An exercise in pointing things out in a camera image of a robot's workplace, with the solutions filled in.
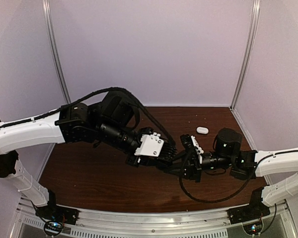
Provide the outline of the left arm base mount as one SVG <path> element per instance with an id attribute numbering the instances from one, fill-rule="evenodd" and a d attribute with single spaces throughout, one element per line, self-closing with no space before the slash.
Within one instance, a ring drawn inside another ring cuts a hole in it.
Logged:
<path id="1" fill-rule="evenodd" d="M 46 220 L 75 225 L 78 219 L 79 211 L 74 208 L 57 205 L 55 193 L 49 189 L 48 193 L 49 200 L 47 205 L 36 207 L 36 215 Z"/>

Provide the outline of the white earbud charging case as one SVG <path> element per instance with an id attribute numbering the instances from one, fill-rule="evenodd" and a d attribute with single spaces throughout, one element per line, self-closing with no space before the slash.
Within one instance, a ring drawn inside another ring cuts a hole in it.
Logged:
<path id="1" fill-rule="evenodd" d="M 196 132 L 199 133 L 199 134 L 208 134 L 209 133 L 209 129 L 206 128 L 206 127 L 197 127 L 196 128 Z"/>

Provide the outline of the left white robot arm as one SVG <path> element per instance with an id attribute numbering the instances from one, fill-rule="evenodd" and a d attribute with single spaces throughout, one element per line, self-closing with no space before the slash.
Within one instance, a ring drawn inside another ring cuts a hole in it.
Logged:
<path id="1" fill-rule="evenodd" d="M 108 92 L 98 103 L 83 101 L 19 121 L 0 120 L 0 178 L 10 180 L 50 220 L 61 216 L 55 195 L 41 186 L 19 160 L 17 150 L 40 144 L 87 142 L 106 143 L 128 155 L 138 165 L 142 158 L 156 159 L 165 145 L 151 128 L 136 131 L 128 124 L 140 121 L 138 102 L 119 91 Z"/>

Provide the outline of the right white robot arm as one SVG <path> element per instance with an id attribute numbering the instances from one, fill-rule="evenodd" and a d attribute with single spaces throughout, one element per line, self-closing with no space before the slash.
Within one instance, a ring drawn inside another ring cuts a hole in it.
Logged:
<path id="1" fill-rule="evenodd" d="M 193 136 L 186 134 L 180 139 L 185 150 L 174 158 L 175 164 L 164 171 L 177 176 L 183 192 L 194 201 L 204 202 L 187 191 L 183 180 L 200 182 L 203 171 L 216 169 L 230 169 L 232 177 L 245 183 L 270 174 L 293 173 L 276 184 L 253 191 L 244 211 L 249 219 L 255 219 L 264 207 L 272 207 L 298 195 L 298 147 L 279 151 L 242 151 L 242 135 L 230 128 L 222 128 L 217 133 L 211 152 L 203 152 Z"/>

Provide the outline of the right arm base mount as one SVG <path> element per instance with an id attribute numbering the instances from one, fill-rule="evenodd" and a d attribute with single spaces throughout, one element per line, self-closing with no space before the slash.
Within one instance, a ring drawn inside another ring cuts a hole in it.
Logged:
<path id="1" fill-rule="evenodd" d="M 252 192 L 248 205 L 228 209 L 227 214 L 231 224 L 244 223 L 270 215 L 270 207 L 262 202 L 263 189 L 264 187 L 260 187 Z"/>

